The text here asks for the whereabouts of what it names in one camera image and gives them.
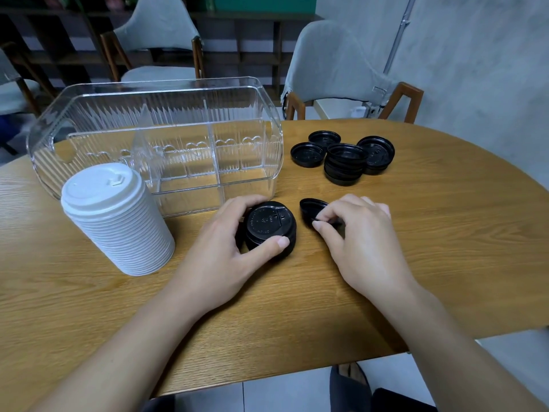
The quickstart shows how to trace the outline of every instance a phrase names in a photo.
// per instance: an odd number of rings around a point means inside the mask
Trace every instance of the clear plastic organizer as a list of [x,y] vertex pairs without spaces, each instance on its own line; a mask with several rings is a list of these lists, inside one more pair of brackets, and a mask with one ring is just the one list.
[[251,77],[74,85],[31,128],[27,150],[57,199],[78,171],[122,162],[164,216],[271,198],[284,156],[277,110]]

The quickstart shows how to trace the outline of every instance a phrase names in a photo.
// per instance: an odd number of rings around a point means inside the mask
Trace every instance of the metal pipe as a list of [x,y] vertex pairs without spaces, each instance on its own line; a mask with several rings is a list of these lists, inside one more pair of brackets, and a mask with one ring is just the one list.
[[409,17],[410,17],[410,13],[412,12],[414,3],[415,3],[415,0],[408,0],[408,5],[406,6],[406,10],[404,10],[404,15],[402,16],[402,20],[400,21],[399,31],[396,32],[395,41],[393,42],[393,47],[391,47],[391,52],[389,53],[389,57],[387,58],[387,63],[385,64],[385,68],[383,69],[384,74],[388,74],[389,69],[391,69],[391,65],[393,64],[393,60],[396,55],[396,50],[399,48],[400,40],[402,39],[402,34],[404,33],[404,29],[410,23]]

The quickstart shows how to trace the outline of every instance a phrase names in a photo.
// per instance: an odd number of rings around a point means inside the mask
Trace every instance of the fingernail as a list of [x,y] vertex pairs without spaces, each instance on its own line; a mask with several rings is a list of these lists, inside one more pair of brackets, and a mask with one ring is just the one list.
[[288,237],[281,236],[277,240],[277,243],[278,243],[278,245],[280,246],[281,249],[285,249],[287,246],[289,246],[290,239]]

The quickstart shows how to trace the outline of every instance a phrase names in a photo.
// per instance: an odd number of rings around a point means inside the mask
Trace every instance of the wood grain surface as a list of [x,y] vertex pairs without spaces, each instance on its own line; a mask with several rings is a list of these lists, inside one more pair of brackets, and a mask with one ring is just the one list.
[[[289,151],[315,130],[344,142],[389,138],[379,176],[339,187]],[[549,324],[549,194],[504,160],[456,137],[382,120],[283,123],[276,200],[298,220],[293,253],[265,266],[226,308],[209,314],[175,353],[157,394],[400,353],[381,314],[341,279],[299,200],[353,192],[387,203],[417,280],[473,337]],[[27,408],[166,284],[212,213],[168,219],[173,259],[158,273],[117,271],[39,185],[27,157],[0,168],[0,399]]]

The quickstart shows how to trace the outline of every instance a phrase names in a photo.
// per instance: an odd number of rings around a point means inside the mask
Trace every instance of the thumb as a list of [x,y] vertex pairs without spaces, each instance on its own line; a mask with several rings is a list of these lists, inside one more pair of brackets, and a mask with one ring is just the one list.
[[325,221],[313,221],[312,226],[322,236],[330,249],[332,258],[337,263],[337,259],[343,253],[343,237],[339,235],[331,224]]
[[251,275],[274,256],[280,254],[282,250],[289,245],[290,239],[288,237],[284,237],[282,235],[269,237],[255,249],[240,256],[243,264],[243,270],[245,270],[247,274]]

